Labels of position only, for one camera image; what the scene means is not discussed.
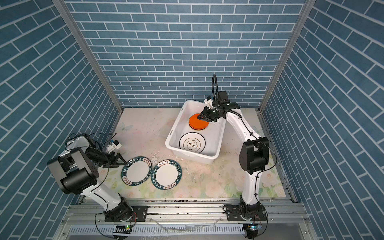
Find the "orange plate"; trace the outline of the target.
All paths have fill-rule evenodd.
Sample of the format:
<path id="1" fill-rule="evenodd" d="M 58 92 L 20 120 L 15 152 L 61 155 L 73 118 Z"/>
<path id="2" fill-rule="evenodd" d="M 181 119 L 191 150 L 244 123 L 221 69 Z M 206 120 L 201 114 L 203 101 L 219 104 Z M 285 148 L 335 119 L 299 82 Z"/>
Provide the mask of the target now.
<path id="1" fill-rule="evenodd" d="M 199 114 L 194 114 L 189 118 L 189 126 L 196 131 L 201 131 L 209 126 L 209 122 L 199 120 Z"/>

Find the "white plate thin dark rim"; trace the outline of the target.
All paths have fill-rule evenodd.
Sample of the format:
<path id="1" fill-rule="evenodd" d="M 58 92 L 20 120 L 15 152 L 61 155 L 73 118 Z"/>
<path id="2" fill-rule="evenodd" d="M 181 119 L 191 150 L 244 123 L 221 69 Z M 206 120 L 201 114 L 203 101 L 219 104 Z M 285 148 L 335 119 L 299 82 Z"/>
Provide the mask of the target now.
<path id="1" fill-rule="evenodd" d="M 195 132 L 184 134 L 179 140 L 179 147 L 181 150 L 185 150 L 192 153 L 201 153 L 206 146 L 205 138 Z"/>

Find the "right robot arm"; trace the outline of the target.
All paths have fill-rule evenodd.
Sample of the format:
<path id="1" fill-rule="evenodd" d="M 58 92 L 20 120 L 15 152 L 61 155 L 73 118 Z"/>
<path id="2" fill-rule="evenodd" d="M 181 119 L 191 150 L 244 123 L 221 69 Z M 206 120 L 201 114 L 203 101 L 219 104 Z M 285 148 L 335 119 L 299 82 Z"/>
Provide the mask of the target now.
<path id="1" fill-rule="evenodd" d="M 243 141 L 239 163 L 246 177 L 239 208 L 244 215 L 255 212 L 261 208 L 259 189 L 262 173 L 269 163 L 269 140 L 253 130 L 237 103 L 214 105 L 211 99 L 205 99 L 204 103 L 206 106 L 198 115 L 199 120 L 213 123 L 223 118 L 232 125 Z"/>

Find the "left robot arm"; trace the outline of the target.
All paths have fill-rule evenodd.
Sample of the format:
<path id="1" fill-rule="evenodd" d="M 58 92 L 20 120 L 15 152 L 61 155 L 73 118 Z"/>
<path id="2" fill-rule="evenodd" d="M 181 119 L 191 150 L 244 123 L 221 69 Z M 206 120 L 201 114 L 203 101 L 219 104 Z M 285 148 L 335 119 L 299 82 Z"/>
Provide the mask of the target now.
<path id="1" fill-rule="evenodd" d="M 124 197 L 108 188 L 105 180 L 99 179 L 98 172 L 98 167 L 117 168 L 127 162 L 121 154 L 104 152 L 100 147 L 86 133 L 68 137 L 65 150 L 49 160 L 47 166 L 64 193 L 86 196 L 100 204 L 105 221 L 130 221 L 133 208 Z"/>

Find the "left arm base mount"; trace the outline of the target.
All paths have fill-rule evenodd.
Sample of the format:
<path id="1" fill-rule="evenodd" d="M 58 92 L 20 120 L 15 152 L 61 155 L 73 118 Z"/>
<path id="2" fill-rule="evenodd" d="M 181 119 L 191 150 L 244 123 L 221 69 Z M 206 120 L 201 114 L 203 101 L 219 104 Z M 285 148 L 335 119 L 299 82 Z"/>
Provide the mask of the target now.
<path id="1" fill-rule="evenodd" d="M 104 213 L 105 222 L 112 223 L 141 223 L 145 222 L 148 206 L 131 206 L 127 209 L 116 207 L 115 209 Z"/>

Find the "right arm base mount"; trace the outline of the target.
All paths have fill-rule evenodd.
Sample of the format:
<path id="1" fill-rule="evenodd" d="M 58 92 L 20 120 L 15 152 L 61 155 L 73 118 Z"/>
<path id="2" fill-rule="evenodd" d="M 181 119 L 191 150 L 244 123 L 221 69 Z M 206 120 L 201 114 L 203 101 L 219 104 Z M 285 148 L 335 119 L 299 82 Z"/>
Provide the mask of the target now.
<path id="1" fill-rule="evenodd" d="M 266 221 L 267 212 L 261 203 L 254 205 L 246 205 L 239 203 L 238 205 L 223 205 L 223 210 L 229 222 L 235 221 Z"/>

